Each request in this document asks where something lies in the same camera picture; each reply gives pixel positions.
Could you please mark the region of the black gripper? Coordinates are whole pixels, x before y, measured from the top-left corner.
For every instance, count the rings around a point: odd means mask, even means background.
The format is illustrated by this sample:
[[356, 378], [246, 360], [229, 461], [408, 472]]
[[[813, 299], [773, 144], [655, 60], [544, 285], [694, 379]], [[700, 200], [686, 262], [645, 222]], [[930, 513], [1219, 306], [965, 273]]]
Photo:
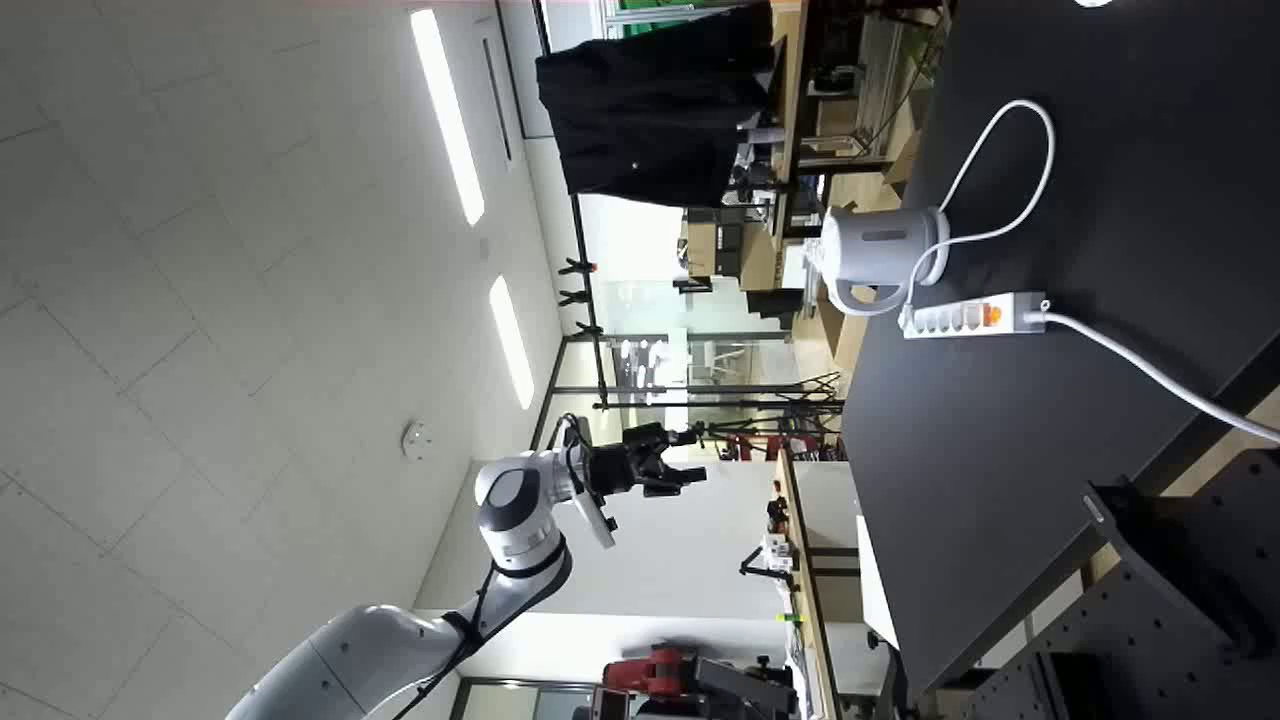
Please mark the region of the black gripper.
[[664, 467], [664, 449], [700, 443], [696, 428], [659, 428], [659, 425], [638, 425], [626, 434], [622, 443], [600, 443], [587, 466], [587, 489], [597, 498], [616, 498], [645, 489], [645, 498], [681, 498], [687, 484], [705, 484], [705, 467]]

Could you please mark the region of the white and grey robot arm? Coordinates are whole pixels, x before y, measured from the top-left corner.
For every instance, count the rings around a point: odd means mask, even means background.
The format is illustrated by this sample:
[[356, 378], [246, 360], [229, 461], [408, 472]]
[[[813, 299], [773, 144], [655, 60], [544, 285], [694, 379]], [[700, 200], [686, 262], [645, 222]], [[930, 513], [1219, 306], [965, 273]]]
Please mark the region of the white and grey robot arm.
[[681, 498], [708, 477], [705, 466], [669, 466], [672, 443], [687, 443], [687, 434], [639, 425], [622, 443], [597, 443], [571, 418], [548, 449], [483, 466], [473, 498], [487, 573], [470, 606], [437, 619], [397, 606], [356, 606], [279, 658], [226, 720], [368, 720], [402, 694], [437, 694], [458, 664], [567, 585], [561, 505], [612, 545], [607, 498], [631, 489]]

